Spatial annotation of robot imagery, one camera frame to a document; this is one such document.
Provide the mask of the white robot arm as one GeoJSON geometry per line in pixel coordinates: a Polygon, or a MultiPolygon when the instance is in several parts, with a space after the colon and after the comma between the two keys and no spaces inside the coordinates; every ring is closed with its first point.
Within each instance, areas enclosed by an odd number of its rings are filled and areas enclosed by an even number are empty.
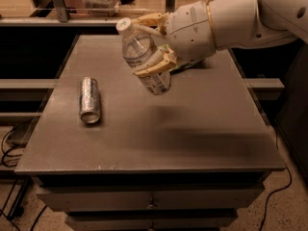
{"type": "Polygon", "coordinates": [[[302,39],[308,42],[308,0],[212,0],[151,13],[137,28],[167,41],[158,63],[144,64],[138,77],[191,67],[229,48],[266,48],[302,39]]]}

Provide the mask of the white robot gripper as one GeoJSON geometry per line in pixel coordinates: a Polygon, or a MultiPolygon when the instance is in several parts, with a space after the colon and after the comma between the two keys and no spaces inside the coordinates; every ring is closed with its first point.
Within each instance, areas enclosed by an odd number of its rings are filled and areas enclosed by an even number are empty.
{"type": "Polygon", "coordinates": [[[198,1],[179,7],[174,13],[150,13],[132,20],[148,34],[166,32],[168,46],[162,46],[134,70],[137,77],[169,71],[176,65],[194,65],[216,53],[207,6],[198,1]]]}

